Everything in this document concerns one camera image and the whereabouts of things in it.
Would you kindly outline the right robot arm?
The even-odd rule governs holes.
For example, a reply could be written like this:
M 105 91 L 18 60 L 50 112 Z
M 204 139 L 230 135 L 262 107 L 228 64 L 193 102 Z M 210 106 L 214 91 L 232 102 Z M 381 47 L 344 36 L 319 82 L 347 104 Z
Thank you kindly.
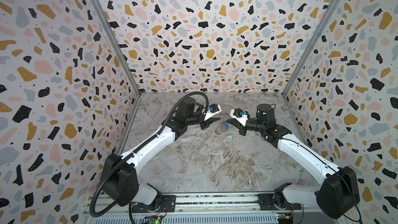
M 257 106 L 256 116 L 236 108 L 231 110 L 227 123 L 245 136 L 248 131 L 258 132 L 262 140 L 289 155 L 318 183 L 318 187 L 304 187 L 285 183 L 274 190 L 274 204 L 285 209 L 293 204 L 318 207 L 328 217 L 339 219 L 360 202 L 357 176 L 350 167 L 340 167 L 310 149 L 288 128 L 276 121 L 270 104 Z

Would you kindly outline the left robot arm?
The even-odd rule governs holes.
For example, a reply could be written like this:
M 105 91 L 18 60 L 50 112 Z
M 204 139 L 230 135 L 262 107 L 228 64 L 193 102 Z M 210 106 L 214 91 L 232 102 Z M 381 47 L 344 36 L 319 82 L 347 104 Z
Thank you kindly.
M 162 149 L 182 136 L 189 126 L 199 125 L 202 130 L 207 129 L 218 121 L 216 115 L 222 111 L 220 105 L 209 103 L 205 93 L 198 92 L 205 99 L 204 105 L 196 102 L 194 95 L 196 92 L 183 96 L 155 133 L 138 146 L 120 155 L 112 153 L 106 158 L 99 186 L 89 207 L 92 217 L 104 215 L 115 205 L 138 203 L 147 205 L 152 211 L 159 208 L 161 192 L 139 183 L 140 171 Z

